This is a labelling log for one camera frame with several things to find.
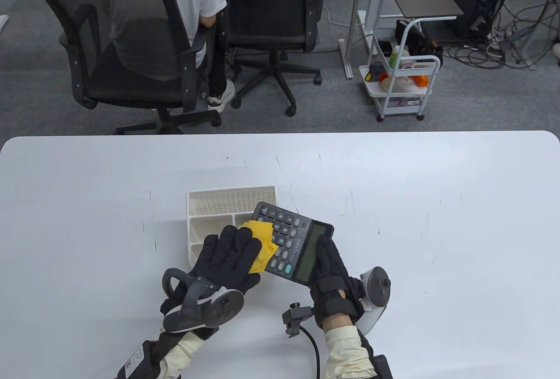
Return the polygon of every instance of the black calculator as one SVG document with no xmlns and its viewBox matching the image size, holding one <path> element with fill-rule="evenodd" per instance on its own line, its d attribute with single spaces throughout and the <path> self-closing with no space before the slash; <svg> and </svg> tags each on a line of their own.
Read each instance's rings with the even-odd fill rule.
<svg viewBox="0 0 560 379">
<path fill-rule="evenodd" d="M 317 239 L 321 235 L 331 238 L 334 227 L 268 203 L 258 203 L 252 219 L 272 223 L 272 241 L 279 246 L 265 271 L 308 285 Z"/>
</svg>

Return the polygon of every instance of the black bag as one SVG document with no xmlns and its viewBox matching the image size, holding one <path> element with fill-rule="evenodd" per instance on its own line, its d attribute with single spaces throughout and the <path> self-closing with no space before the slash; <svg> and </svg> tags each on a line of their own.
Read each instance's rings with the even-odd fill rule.
<svg viewBox="0 0 560 379">
<path fill-rule="evenodd" d="M 402 41 L 404 29 L 408 25 L 406 20 L 396 21 L 395 37 L 398 43 Z M 418 27 L 413 26 L 408 31 L 405 45 L 408 47 L 410 55 L 435 55 L 440 59 L 441 66 L 444 65 L 444 48 L 436 44 L 432 39 L 427 37 L 424 33 L 418 30 Z"/>
</svg>

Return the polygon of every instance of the white table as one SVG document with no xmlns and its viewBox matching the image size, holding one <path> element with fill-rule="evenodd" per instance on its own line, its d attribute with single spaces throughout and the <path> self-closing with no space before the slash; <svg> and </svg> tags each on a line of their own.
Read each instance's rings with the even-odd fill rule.
<svg viewBox="0 0 560 379">
<path fill-rule="evenodd" d="M 158 332 L 164 269 L 186 269 L 186 191 L 276 185 L 334 224 L 351 274 L 388 271 L 369 339 L 395 379 L 556 379 L 559 173 L 544 132 L 12 139 L 2 377 L 112 379 Z M 284 334 L 293 301 L 308 291 L 263 276 L 185 377 L 314 377 L 310 343 Z"/>
</svg>

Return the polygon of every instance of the calculator keypad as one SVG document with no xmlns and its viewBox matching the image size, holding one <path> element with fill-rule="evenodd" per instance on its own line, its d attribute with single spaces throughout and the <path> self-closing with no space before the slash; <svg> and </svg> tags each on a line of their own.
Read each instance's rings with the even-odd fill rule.
<svg viewBox="0 0 560 379">
<path fill-rule="evenodd" d="M 267 203 L 260 203 L 252 218 L 272 223 L 272 242 L 278 245 L 266 271 L 291 278 L 308 233 L 304 227 L 309 227 L 312 220 Z"/>
</svg>

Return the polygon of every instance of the sneaker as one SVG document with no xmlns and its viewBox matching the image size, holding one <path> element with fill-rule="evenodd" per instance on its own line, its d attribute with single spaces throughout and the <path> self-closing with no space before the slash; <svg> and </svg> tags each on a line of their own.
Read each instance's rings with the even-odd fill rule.
<svg viewBox="0 0 560 379">
<path fill-rule="evenodd" d="M 216 110 L 221 112 L 226 107 L 226 103 L 235 97 L 235 86 L 234 83 L 228 79 L 226 83 L 226 89 L 218 97 L 209 96 L 208 97 L 208 110 Z"/>
</svg>

